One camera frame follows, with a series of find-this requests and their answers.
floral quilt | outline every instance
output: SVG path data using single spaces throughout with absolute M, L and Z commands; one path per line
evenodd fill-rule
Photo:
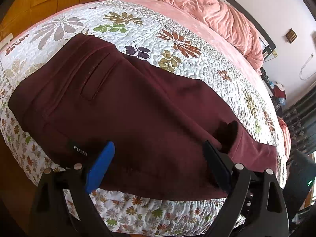
M 276 175 L 284 187 L 283 136 L 273 108 L 265 104 L 225 56 L 202 38 L 158 12 L 121 0 L 94 2 L 62 11 L 31 27 L 0 51 L 0 129 L 13 156 L 34 184 L 38 184 L 45 168 L 63 169 L 21 129 L 8 108 L 8 101 L 24 78 L 43 66 L 78 33 L 95 35 L 153 66 L 204 81 L 227 102 L 255 140 L 277 147 Z M 64 190 L 64 193 L 69 211 L 78 217 L 70 192 Z M 154 200 L 102 189 L 90 196 L 111 231 L 148 236 L 203 234 L 225 202 L 225 199 Z

white wall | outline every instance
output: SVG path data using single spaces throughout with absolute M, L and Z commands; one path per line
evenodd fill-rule
M 302 65 L 316 55 L 312 35 L 316 21 L 302 0 L 236 0 L 264 28 L 276 44 L 278 57 L 263 64 L 269 78 L 285 86 L 287 107 L 295 103 L 316 81 L 316 74 L 307 81 L 299 78 Z M 292 43 L 285 42 L 289 29 L 298 35 Z M 303 78 L 316 71 L 316 56 L 303 71 Z

blue gripper pad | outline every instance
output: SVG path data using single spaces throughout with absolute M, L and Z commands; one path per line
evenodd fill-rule
M 114 151 L 114 143 L 109 141 L 87 173 L 87 193 L 90 194 L 100 186 L 100 183 L 114 157 Z

curtain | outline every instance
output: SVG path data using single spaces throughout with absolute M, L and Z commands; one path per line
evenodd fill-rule
M 313 153 L 316 150 L 316 87 L 284 111 L 282 118 L 290 131 L 291 152 L 296 149 Z

maroon pants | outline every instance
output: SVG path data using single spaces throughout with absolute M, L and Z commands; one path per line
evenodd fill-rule
M 275 147 L 255 142 L 204 82 L 94 36 L 73 37 L 18 85 L 9 107 L 62 166 L 84 163 L 113 141 L 115 156 L 101 184 L 106 190 L 164 200 L 225 197 L 209 181 L 205 140 L 250 170 L 276 170 Z

